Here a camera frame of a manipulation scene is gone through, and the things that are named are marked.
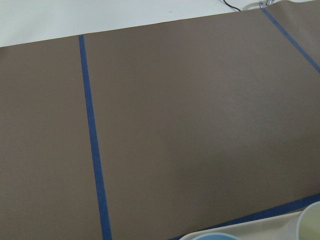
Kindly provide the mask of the cream white cup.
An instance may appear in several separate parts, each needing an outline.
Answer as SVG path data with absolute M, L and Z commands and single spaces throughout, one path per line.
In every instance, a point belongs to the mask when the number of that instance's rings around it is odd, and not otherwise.
M 320 202 L 315 202 L 306 207 L 298 217 L 297 240 L 320 239 Z

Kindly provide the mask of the cream plastic tray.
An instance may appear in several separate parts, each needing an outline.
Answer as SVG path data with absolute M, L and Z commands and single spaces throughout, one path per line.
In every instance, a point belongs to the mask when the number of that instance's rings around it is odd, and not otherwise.
M 249 222 L 232 224 L 201 230 L 179 237 L 179 240 L 193 240 L 194 238 L 209 233 L 224 233 L 241 240 L 271 240 L 289 221 L 297 217 L 301 211 L 282 214 Z

